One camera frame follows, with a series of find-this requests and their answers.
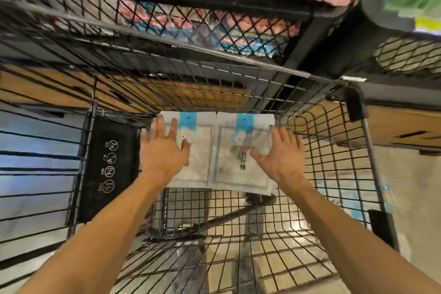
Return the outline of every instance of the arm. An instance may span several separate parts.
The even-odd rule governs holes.
[[[21,288],[19,294],[109,293],[133,238],[156,196],[188,161],[190,144],[176,146],[177,121],[168,137],[161,115],[153,119],[150,140],[141,131],[142,173],[135,182],[64,244]]]
[[[272,128],[268,155],[251,156],[303,212],[342,280],[356,294],[441,294],[441,285],[317,192],[303,176],[301,138]]]

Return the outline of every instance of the black sign panel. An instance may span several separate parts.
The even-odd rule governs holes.
[[[138,176],[139,130],[97,116],[93,123],[78,221],[90,221]]]

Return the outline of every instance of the left arm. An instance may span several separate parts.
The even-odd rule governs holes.
[[[190,144],[176,146],[177,121],[165,137],[162,116],[152,122],[150,140],[141,132],[142,173],[64,244],[21,288],[19,294],[107,294],[156,196],[188,161]]]

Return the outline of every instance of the shopping cart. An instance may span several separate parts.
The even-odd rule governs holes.
[[[136,9],[127,25],[122,2],[0,0],[1,289],[19,288],[133,181],[138,130],[161,110],[274,114],[302,136],[317,190],[396,244],[355,85],[251,46],[246,57],[142,30]],[[107,169],[116,156],[118,181]],[[272,293],[339,279],[280,190],[167,188],[135,241],[113,293]]]

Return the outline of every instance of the left hand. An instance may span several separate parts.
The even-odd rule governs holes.
[[[178,121],[172,120],[172,125],[165,136],[164,117],[158,115],[152,121],[150,138],[145,129],[141,130],[141,150],[139,160],[142,174],[159,175],[158,183],[165,188],[172,178],[188,163],[190,143],[184,139],[181,149],[176,146]]]

